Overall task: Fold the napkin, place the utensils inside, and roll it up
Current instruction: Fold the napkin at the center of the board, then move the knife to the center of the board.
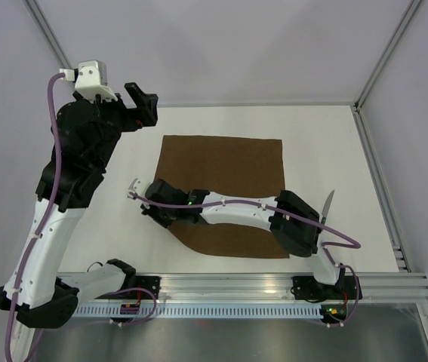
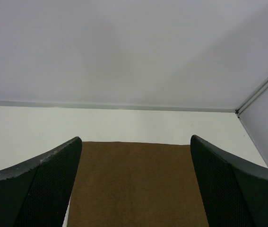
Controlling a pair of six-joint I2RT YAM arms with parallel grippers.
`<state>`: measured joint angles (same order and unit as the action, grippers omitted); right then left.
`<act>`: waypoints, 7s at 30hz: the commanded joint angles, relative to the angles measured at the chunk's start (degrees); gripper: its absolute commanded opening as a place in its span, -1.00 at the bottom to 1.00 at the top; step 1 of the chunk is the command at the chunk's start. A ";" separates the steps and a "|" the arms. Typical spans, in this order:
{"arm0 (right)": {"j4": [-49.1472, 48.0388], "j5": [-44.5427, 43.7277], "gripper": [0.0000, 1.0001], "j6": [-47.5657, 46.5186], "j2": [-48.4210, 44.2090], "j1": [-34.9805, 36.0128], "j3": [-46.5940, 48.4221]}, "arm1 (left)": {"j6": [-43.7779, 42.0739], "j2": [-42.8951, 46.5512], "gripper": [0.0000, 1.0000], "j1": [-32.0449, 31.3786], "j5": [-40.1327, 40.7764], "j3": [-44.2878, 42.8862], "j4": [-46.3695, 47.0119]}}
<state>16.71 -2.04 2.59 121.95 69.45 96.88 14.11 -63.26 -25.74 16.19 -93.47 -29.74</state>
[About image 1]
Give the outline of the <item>brown cloth napkin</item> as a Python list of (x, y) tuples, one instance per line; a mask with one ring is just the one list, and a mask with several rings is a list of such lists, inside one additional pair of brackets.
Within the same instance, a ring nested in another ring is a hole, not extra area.
[[(155, 171), (176, 189), (206, 189), (222, 195), (265, 198), (285, 189), (281, 140), (165, 136)], [(169, 231), (197, 253), (255, 259), (286, 259), (274, 236), (231, 224), (174, 222)]]

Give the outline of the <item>knife with teal handle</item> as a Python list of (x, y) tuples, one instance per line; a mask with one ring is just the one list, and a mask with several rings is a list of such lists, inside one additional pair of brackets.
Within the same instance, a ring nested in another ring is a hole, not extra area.
[(334, 197), (334, 193), (335, 193), (335, 190), (333, 189), (328, 194), (328, 197), (325, 199), (325, 203), (324, 203), (324, 206), (322, 208), (322, 216), (321, 216), (321, 224), (322, 225), (324, 225), (326, 223), (326, 220), (328, 217), (328, 212), (329, 212), (330, 207), (331, 207), (331, 202), (332, 202), (333, 197)]

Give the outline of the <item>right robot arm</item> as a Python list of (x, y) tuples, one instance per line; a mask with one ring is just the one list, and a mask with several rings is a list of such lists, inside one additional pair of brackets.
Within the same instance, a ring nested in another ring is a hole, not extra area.
[(325, 233), (342, 238), (341, 247), (359, 244), (326, 226), (331, 197), (317, 212), (288, 190), (267, 198), (240, 198), (204, 189), (184, 192), (162, 179), (151, 183), (136, 179), (128, 193), (141, 201), (143, 215), (199, 253), (304, 258), (313, 275), (297, 284), (295, 296), (310, 302), (342, 296), (345, 271), (329, 254)]

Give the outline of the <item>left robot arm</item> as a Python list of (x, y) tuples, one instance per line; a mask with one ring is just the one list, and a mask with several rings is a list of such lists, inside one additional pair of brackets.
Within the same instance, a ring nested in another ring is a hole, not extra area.
[(135, 268), (119, 259), (78, 277), (57, 274), (121, 135), (158, 121), (157, 94), (144, 93), (134, 82), (125, 90), (133, 108), (122, 99), (87, 100), (74, 92), (74, 101), (52, 112), (54, 147), (36, 189), (31, 235), (11, 279), (0, 287), (0, 309), (11, 310), (26, 327), (57, 329), (84, 302), (109, 293), (127, 299), (136, 292)]

